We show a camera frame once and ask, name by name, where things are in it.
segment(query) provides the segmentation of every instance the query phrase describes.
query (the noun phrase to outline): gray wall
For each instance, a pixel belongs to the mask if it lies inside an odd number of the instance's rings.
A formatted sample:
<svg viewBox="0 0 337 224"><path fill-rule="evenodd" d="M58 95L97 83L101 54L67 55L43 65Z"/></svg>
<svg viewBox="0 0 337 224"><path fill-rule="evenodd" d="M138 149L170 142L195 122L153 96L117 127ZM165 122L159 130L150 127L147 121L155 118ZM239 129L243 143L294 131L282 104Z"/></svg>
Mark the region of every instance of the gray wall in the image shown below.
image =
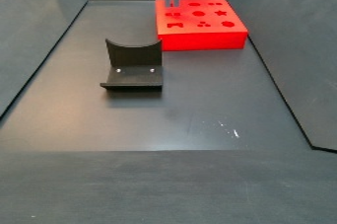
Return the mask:
<svg viewBox="0 0 337 224"><path fill-rule="evenodd" d="M85 0L0 0L0 116Z"/></svg>
<svg viewBox="0 0 337 224"><path fill-rule="evenodd" d="M337 150L337 0L231 0L308 141Z"/></svg>

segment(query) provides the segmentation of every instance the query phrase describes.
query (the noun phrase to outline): circular hole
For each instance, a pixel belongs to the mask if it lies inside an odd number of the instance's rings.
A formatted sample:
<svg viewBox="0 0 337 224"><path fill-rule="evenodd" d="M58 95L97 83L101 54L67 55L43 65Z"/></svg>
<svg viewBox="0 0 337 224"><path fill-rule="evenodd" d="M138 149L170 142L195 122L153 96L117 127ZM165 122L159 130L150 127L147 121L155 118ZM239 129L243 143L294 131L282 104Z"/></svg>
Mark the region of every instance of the circular hole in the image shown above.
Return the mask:
<svg viewBox="0 0 337 224"><path fill-rule="evenodd" d="M200 11L194 11L191 14L192 14L192 16L203 16L204 15L204 13Z"/></svg>
<svg viewBox="0 0 337 224"><path fill-rule="evenodd" d="M227 27L227 28L231 28L234 27L235 25L231 23L231 22L222 22L222 26Z"/></svg>
<svg viewBox="0 0 337 224"><path fill-rule="evenodd" d="M187 4L190 7L198 7L199 6L199 3L188 3Z"/></svg>

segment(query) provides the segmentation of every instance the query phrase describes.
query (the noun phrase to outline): white speck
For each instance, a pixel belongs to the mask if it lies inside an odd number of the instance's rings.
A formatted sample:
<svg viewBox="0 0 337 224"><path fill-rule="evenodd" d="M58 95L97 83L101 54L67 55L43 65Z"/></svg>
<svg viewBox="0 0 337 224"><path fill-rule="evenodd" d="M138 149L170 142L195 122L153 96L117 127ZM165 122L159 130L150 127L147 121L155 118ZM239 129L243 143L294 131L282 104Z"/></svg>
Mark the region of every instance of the white speck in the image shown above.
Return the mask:
<svg viewBox="0 0 337 224"><path fill-rule="evenodd" d="M236 136L236 138L239 138L239 136L238 136L238 133L236 133L236 130L234 129L234 135Z"/></svg>

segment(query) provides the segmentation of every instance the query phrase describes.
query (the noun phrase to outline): black curved holder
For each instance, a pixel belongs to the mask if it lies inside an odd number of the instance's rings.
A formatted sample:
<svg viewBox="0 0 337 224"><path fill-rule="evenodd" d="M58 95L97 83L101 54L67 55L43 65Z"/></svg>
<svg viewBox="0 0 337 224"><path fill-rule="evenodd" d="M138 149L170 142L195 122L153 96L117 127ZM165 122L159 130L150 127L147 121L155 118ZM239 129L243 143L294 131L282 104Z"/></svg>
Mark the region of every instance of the black curved holder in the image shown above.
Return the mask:
<svg viewBox="0 0 337 224"><path fill-rule="evenodd" d="M110 73L106 83L101 83L99 86L105 89L161 88L162 42L139 47L122 46L107 39L105 42L110 58Z"/></svg>

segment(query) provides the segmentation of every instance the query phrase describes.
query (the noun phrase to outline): red block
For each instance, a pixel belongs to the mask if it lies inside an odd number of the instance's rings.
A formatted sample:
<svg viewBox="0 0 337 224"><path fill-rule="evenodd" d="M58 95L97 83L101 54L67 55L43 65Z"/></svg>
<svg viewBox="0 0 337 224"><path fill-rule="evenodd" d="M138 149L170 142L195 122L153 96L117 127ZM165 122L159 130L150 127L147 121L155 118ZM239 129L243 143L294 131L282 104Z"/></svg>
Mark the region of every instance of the red block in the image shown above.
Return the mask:
<svg viewBox="0 0 337 224"><path fill-rule="evenodd" d="M247 29L226 0L155 1L157 34L163 50L243 48Z"/></svg>

